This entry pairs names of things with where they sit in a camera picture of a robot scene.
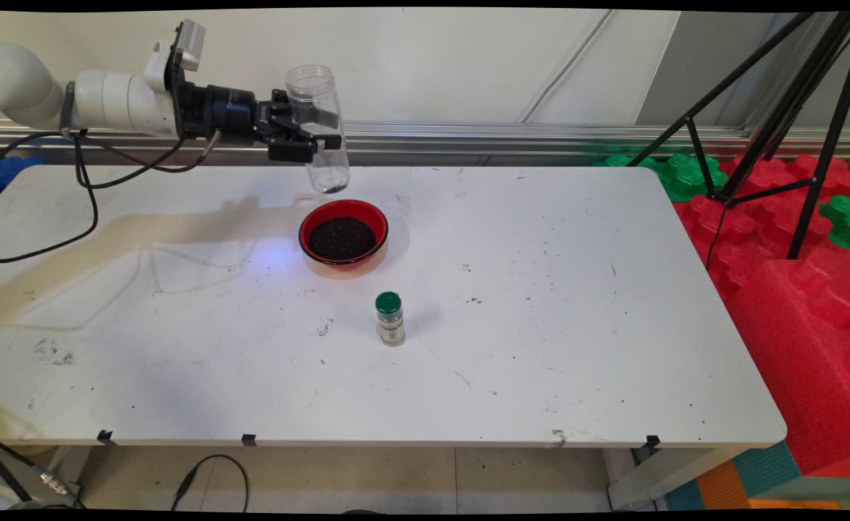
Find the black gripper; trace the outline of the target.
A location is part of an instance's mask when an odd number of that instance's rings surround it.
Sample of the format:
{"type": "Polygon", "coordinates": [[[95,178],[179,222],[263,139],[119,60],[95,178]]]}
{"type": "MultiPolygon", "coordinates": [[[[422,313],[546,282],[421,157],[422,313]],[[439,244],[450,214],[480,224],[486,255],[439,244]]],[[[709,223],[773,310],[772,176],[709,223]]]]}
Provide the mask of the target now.
{"type": "Polygon", "coordinates": [[[296,125],[339,127],[339,113],[322,106],[322,100],[290,98],[273,89],[272,98],[258,100],[250,91],[207,85],[186,80],[182,69],[172,70],[172,105],[177,136],[192,140],[213,139],[219,144],[267,143],[270,161],[313,163],[325,151],[338,151],[339,133],[309,133],[289,130],[296,125]]]}

